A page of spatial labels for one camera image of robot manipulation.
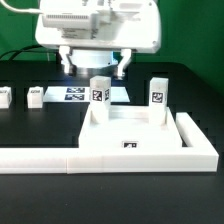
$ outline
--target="white cube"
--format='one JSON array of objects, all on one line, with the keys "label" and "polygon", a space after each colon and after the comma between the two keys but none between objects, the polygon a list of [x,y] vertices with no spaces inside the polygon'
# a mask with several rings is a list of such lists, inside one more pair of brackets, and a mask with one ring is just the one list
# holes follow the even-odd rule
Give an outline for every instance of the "white cube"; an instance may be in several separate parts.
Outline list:
[{"label": "white cube", "polygon": [[95,76],[90,79],[91,119],[101,124],[109,119],[111,103],[111,78]]},{"label": "white cube", "polygon": [[28,108],[42,108],[43,107],[43,87],[31,87],[27,94]]},{"label": "white cube", "polygon": [[0,109],[9,108],[12,101],[11,87],[4,86],[0,88]]},{"label": "white cube", "polygon": [[168,79],[152,78],[149,92],[149,122],[164,125],[166,122],[166,107],[168,95]]}]

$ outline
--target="small white block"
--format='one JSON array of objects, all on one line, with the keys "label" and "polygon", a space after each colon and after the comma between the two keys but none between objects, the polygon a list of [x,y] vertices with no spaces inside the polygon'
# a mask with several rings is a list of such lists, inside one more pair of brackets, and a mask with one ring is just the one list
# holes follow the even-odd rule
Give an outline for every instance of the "small white block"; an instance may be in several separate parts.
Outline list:
[{"label": "small white block", "polygon": [[101,124],[109,119],[111,102],[111,78],[95,76],[90,79],[91,119]]},{"label": "small white block", "polygon": [[152,78],[149,92],[149,123],[164,125],[166,122],[166,107],[168,79]]},{"label": "small white block", "polygon": [[12,91],[11,87],[1,87],[0,88],[0,109],[9,108],[12,101]]},{"label": "small white block", "polygon": [[28,108],[42,108],[43,107],[43,87],[31,87],[27,94]]}]

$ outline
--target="robotic arm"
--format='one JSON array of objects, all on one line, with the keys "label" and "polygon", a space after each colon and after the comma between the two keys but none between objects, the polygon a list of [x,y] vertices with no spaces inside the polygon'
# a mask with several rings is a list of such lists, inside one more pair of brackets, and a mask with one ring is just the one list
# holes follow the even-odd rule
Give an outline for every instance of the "robotic arm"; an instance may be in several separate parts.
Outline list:
[{"label": "robotic arm", "polygon": [[[8,9],[39,14],[36,39],[59,49],[66,74],[114,66],[116,76],[131,61],[132,51],[156,53],[161,44],[156,0],[41,0],[40,9]],[[121,51],[118,64],[112,52]]]}]

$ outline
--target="wall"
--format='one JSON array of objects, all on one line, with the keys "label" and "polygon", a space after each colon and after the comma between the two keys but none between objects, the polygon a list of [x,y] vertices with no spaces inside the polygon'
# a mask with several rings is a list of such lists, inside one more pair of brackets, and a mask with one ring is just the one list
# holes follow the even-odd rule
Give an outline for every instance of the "wall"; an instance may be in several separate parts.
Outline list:
[{"label": "wall", "polygon": [[[11,0],[37,7],[35,0]],[[135,55],[137,62],[180,62],[224,95],[224,1],[159,0],[162,48],[156,55]],[[0,6],[0,54],[35,44],[36,16],[18,15]],[[24,54],[18,59],[45,60]]]}]

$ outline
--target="white platform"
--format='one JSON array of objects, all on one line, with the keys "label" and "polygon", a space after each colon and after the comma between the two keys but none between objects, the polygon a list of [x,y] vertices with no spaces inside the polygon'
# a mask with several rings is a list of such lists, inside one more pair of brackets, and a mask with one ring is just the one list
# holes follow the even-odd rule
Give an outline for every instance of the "white platform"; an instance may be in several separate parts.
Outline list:
[{"label": "white platform", "polygon": [[[124,114],[125,119],[146,116],[146,107],[128,107],[129,112],[123,113],[127,112],[125,108],[112,106],[111,115],[119,119]],[[86,138],[89,131],[89,113],[81,138]],[[197,125],[187,113],[177,113],[176,129],[170,115],[168,110],[166,131],[173,134],[169,146],[0,149],[0,173],[215,172],[219,155]],[[179,146],[177,130],[189,147]]]},{"label": "white platform", "polygon": [[150,125],[149,107],[111,106],[109,121],[96,124],[91,120],[89,106],[79,136],[79,148],[104,149],[124,148],[124,143],[136,143],[139,149],[180,148],[181,137],[169,108],[165,125]]}]

